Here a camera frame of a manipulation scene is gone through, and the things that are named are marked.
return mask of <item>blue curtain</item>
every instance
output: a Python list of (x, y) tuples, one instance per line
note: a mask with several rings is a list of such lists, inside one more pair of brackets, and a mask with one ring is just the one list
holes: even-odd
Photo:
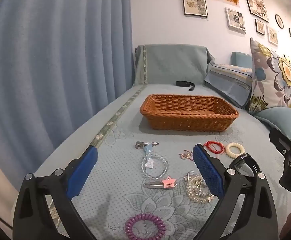
[(14, 187), (133, 80), (130, 0), (0, 0), (0, 168)]

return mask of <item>white wall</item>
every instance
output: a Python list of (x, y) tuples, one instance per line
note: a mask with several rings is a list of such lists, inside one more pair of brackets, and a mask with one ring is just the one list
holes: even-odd
[[(185, 16), (182, 0), (131, 0), (133, 46), (158, 43), (201, 45), (209, 49), (217, 63), (229, 64), (233, 51), (251, 54), (249, 40), (252, 37), (291, 59), (291, 0), (263, 1), (270, 21), (264, 22), (264, 26), (269, 24), (278, 30), (278, 46), (268, 42), (267, 33), (262, 36), (255, 31), (256, 16), (250, 14), (246, 0), (240, 0), (238, 5), (225, 0), (206, 0), (207, 19)], [(246, 34), (228, 28), (225, 7), (243, 14)], [(275, 14), (282, 18), (284, 29), (277, 25)]]

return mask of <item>cream spiral hair tie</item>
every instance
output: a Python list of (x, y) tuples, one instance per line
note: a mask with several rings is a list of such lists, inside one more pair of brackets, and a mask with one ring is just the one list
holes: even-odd
[[(230, 147), (236, 147), (238, 148), (241, 152), (240, 153), (233, 153), (230, 151)], [(228, 154), (231, 158), (237, 158), (239, 157), (241, 154), (245, 153), (244, 147), (239, 144), (239, 143), (229, 143), (226, 148), (225, 148), (225, 152), (226, 154)]]

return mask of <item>red bracelet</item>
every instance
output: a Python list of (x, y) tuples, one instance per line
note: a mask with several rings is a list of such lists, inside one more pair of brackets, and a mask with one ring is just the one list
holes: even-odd
[[(221, 148), (221, 150), (217, 151), (216, 148), (212, 144), (218, 145)], [(215, 141), (207, 141), (203, 146), (206, 146), (207, 149), (214, 154), (220, 154), (225, 151), (225, 147), (223, 146), (223, 144), (219, 142), (215, 142)]]

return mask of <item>brown woven basket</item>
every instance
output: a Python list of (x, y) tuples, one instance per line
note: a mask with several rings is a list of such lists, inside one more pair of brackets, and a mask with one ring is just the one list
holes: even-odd
[(155, 130), (221, 132), (239, 116), (229, 103), (213, 96), (149, 95), (140, 112)]

